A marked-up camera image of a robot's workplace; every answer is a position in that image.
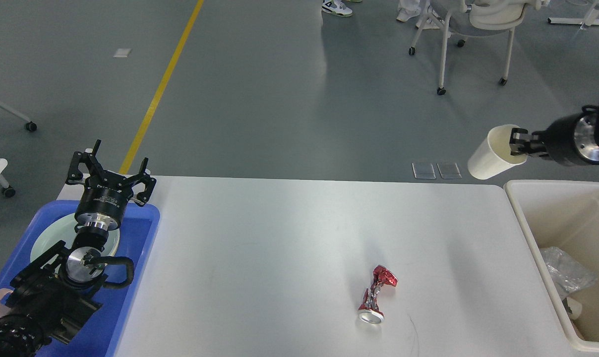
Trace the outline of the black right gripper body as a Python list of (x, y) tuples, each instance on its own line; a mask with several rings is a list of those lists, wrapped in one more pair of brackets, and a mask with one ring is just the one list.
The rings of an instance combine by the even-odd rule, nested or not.
[(578, 113), (553, 122), (542, 133), (542, 142), (551, 159), (564, 166), (599, 165), (595, 142), (595, 113)]

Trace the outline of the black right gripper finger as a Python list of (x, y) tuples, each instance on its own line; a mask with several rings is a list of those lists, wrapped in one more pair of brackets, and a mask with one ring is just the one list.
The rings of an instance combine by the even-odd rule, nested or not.
[(510, 134), (510, 147), (546, 147), (544, 143), (544, 131), (533, 131), (527, 129), (512, 128)]
[(534, 158), (541, 158), (542, 160), (549, 160), (550, 154), (543, 146), (529, 147), (529, 146), (518, 146), (512, 145), (512, 156), (529, 156)]

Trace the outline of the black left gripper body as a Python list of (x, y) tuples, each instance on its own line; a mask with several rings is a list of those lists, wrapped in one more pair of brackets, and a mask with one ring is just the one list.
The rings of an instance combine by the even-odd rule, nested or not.
[(76, 180), (84, 186), (84, 192), (75, 212), (78, 227), (94, 227), (104, 231), (119, 229), (128, 201), (139, 205), (142, 201), (134, 198), (132, 188), (142, 182), (142, 174), (124, 177), (106, 171), (106, 177), (90, 176), (87, 180)]

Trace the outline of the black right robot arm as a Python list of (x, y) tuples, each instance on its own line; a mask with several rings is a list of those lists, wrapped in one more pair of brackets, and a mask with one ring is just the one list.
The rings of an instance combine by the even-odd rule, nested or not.
[(562, 166), (599, 165), (599, 104), (562, 117), (547, 129), (529, 133), (514, 128), (509, 138), (512, 156), (531, 156)]

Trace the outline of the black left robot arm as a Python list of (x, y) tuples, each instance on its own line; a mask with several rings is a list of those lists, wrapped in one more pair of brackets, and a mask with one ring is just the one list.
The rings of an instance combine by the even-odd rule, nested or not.
[(145, 206), (156, 180), (147, 172), (148, 158), (129, 177), (103, 169), (96, 158), (100, 144), (75, 152), (67, 172), (66, 184), (83, 187), (71, 247), (56, 242), (10, 283), (8, 312), (0, 317), (0, 357), (34, 357), (52, 339), (69, 344), (102, 307), (93, 299), (100, 289), (125, 289), (134, 280), (131, 258), (103, 251), (128, 203)]

